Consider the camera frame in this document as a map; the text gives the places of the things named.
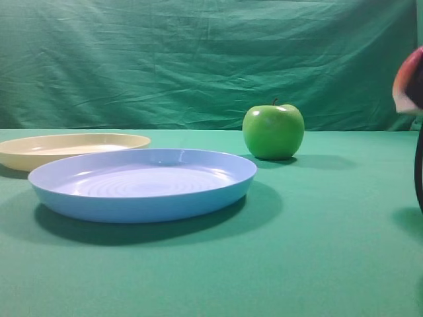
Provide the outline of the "dark blue left gripper finger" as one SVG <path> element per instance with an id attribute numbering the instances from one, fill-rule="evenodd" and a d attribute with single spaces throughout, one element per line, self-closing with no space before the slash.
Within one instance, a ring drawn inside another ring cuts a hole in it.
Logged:
<path id="1" fill-rule="evenodd" d="M 417 108 L 422 109 L 422 59 L 412 70 L 410 79 L 406 84 L 405 93 Z"/>

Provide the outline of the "dark blue right gripper finger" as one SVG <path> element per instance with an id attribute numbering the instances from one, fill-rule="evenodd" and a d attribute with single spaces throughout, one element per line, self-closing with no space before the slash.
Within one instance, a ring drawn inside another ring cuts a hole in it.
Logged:
<path id="1" fill-rule="evenodd" d="M 420 128 L 416 144 L 414 158 L 414 189 L 417 202 L 421 211 L 423 211 L 423 187 L 422 187 L 422 155 L 423 155 L 423 128 Z"/>

